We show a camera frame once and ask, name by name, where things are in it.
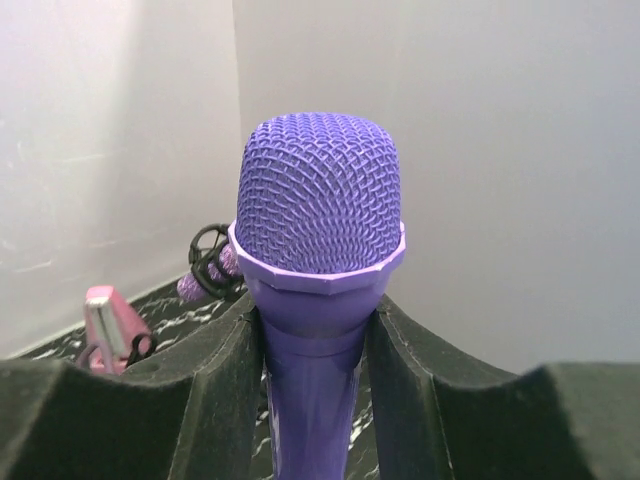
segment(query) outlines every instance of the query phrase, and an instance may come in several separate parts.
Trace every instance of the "purple microphone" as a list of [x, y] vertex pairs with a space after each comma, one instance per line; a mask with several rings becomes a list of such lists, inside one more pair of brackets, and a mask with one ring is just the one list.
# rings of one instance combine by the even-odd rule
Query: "purple microphone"
[[405, 251], [393, 140], [332, 113], [261, 124], [228, 235], [265, 334], [275, 478], [342, 480], [365, 327]]
[[[218, 257], [218, 262], [227, 276], [235, 277], [241, 274], [240, 269], [238, 268], [238, 259], [236, 258], [231, 245], [227, 244], [222, 248]], [[218, 270], [215, 263], [209, 263], [207, 265], [207, 273], [214, 281], [224, 282], [227, 280], [227, 278], [220, 273], [220, 270]], [[178, 281], [176, 288], [178, 290], [178, 295], [180, 295], [180, 298], [185, 302], [195, 302], [208, 295], [208, 292], [202, 288], [202, 285], [198, 282], [193, 273], [188, 273], [182, 277]]]

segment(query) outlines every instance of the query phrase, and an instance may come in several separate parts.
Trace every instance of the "marble floor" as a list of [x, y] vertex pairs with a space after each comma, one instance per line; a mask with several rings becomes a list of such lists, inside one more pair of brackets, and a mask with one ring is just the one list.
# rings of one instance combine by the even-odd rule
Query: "marble floor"
[[[157, 335], [158, 349], [164, 349], [179, 342], [201, 325], [215, 321], [231, 304], [224, 301], [200, 301], [184, 303], [169, 284], [133, 302], [133, 306], [145, 319], [149, 328]], [[63, 358], [75, 360], [84, 349], [84, 329], [78, 328], [42, 345], [27, 354], [28, 358]], [[371, 408], [371, 389], [366, 368], [360, 377], [360, 387], [356, 403], [349, 459], [345, 480], [379, 479], [376, 453], [373, 411]], [[251, 463], [251, 480], [273, 479], [271, 465], [271, 438], [269, 432], [269, 412], [261, 405], [256, 415], [254, 451]]]

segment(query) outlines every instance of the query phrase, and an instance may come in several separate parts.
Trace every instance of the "white wall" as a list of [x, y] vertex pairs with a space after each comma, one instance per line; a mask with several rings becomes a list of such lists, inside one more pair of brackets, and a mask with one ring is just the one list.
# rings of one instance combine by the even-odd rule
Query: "white wall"
[[243, 137], [342, 111], [401, 155], [415, 319], [512, 370], [640, 360], [640, 2], [234, 0]]
[[1, 2], [0, 45], [2, 357], [184, 271], [242, 141], [231, 0]]

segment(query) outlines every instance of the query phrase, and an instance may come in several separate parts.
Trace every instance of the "black microphone clip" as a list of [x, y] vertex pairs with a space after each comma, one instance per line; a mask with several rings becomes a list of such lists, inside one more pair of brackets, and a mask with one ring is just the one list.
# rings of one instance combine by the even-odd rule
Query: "black microphone clip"
[[[229, 244], [227, 232], [228, 224], [214, 223], [202, 228], [189, 245], [189, 265], [191, 273], [198, 285], [214, 298], [235, 301], [242, 296], [244, 277], [242, 275], [232, 275], [229, 273], [220, 261], [220, 253], [222, 249]], [[216, 240], [212, 248], [202, 249], [199, 246], [200, 239], [209, 232], [217, 232]], [[216, 267], [223, 280], [217, 280], [211, 277], [209, 273], [209, 265]]]

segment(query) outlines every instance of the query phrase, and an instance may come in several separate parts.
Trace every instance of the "microphone grille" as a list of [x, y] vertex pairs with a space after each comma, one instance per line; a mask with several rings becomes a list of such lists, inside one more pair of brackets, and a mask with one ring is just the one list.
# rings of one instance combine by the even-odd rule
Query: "microphone grille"
[[284, 270], [360, 270], [400, 242], [400, 175], [391, 136], [335, 113], [296, 113], [262, 123], [244, 150], [236, 238]]

